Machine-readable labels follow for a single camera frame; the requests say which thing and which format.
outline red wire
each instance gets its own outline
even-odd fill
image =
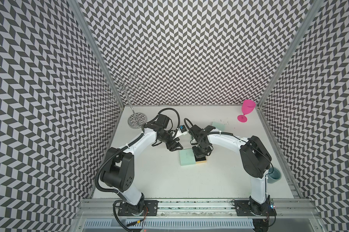
[[[141,228],[141,230],[144,229],[144,220],[146,219],[146,216],[147,216],[147,212],[148,212],[148,211],[149,211],[149,209],[146,207],[146,213],[145,213],[144,219],[142,220],[142,228]]]
[[[266,219],[264,219],[264,222],[265,222],[265,221],[267,221],[267,222],[268,222],[268,221],[269,221],[269,219],[270,219],[269,211],[266,211],[266,213],[267,213],[267,217],[266,217]]]

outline pink wine glass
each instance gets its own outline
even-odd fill
[[[243,115],[238,116],[238,120],[242,123],[247,121],[246,114],[250,114],[253,109],[256,107],[256,103],[252,100],[244,100],[242,104],[242,113]]]

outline wine glass base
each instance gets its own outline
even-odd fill
[[[144,113],[135,113],[128,118],[128,125],[133,129],[141,128],[141,125],[147,122],[147,117]]]
[[[244,115],[239,115],[238,120],[239,120],[239,122],[245,123],[247,121],[247,118]]]

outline chevron patterned wall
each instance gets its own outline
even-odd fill
[[[349,1],[324,2],[263,110],[328,230],[349,231]]]
[[[119,107],[65,0],[0,1],[0,231],[67,231]]]
[[[111,75],[139,75],[134,104],[240,104],[261,97],[310,0],[79,5]]]

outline white vent grille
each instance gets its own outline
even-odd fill
[[[134,222],[136,219],[127,219],[126,224]],[[119,228],[111,226],[111,219],[88,219],[84,228]],[[253,229],[252,219],[146,219],[129,228],[147,229]]]

